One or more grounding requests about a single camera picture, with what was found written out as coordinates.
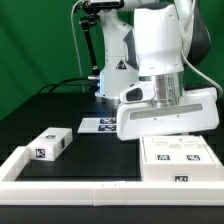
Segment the white frame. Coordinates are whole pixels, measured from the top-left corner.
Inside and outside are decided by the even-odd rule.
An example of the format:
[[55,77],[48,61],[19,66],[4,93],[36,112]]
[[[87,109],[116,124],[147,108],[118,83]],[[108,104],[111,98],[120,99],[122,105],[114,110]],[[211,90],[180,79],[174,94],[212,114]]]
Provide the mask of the white frame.
[[1,166],[1,205],[224,205],[224,181],[14,182],[28,162],[18,147]]

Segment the silver joint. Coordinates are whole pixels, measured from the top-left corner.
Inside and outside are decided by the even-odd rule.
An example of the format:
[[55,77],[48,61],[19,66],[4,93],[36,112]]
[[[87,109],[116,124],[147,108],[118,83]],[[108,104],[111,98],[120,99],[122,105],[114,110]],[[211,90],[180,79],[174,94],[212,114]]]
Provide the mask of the silver joint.
[[153,108],[177,106],[184,95],[183,72],[141,77],[140,81],[152,81],[156,96],[151,101]]
[[88,80],[89,81],[98,81],[98,80],[100,80],[100,76],[98,76],[98,75],[90,75],[90,76],[88,76]]

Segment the green screen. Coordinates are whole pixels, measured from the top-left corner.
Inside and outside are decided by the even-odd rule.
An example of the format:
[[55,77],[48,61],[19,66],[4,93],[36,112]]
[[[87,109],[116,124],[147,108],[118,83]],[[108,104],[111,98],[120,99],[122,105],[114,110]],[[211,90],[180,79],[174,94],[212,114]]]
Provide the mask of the green screen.
[[[224,1],[198,1],[210,32],[209,55],[197,66],[224,87]],[[79,77],[72,37],[71,0],[0,0],[0,119],[48,84]],[[91,74],[83,31],[74,15],[84,76]],[[133,13],[119,13],[130,24]],[[100,24],[91,29],[99,67],[104,66],[104,44]],[[189,69],[186,83],[205,82]],[[78,92],[80,87],[60,87],[57,92]]]

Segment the black tabletop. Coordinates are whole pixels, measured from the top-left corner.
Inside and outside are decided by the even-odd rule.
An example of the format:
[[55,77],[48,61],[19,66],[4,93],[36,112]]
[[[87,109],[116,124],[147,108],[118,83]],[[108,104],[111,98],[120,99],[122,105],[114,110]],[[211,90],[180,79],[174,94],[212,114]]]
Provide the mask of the black tabletop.
[[[220,125],[198,132],[224,161],[223,102]],[[16,181],[140,181],[137,140],[116,134],[78,134],[82,118],[116,117],[116,107],[97,103],[89,94],[34,95],[0,122],[0,163],[17,146],[26,146],[48,127],[72,128],[73,142],[54,162],[32,161]],[[80,207],[1,206],[0,223],[221,223],[222,207]]]

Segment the black cable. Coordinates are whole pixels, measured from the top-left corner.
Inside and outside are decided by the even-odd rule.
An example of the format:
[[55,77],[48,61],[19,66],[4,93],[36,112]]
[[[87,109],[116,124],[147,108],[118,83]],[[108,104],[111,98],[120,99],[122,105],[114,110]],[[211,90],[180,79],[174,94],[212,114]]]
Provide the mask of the black cable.
[[76,81],[85,81],[85,80],[88,80],[88,78],[72,78],[72,79],[66,79],[64,81],[59,82],[58,84],[52,85],[53,87],[48,91],[48,93],[52,93],[58,86],[60,86],[63,83],[76,82]]
[[68,83],[57,83],[57,84],[49,84],[49,85],[46,85],[44,87],[42,87],[39,91],[38,91],[38,94],[40,94],[44,89],[48,88],[48,87],[59,87],[59,86],[95,86],[96,84],[86,84],[86,85],[83,85],[83,84],[68,84]]

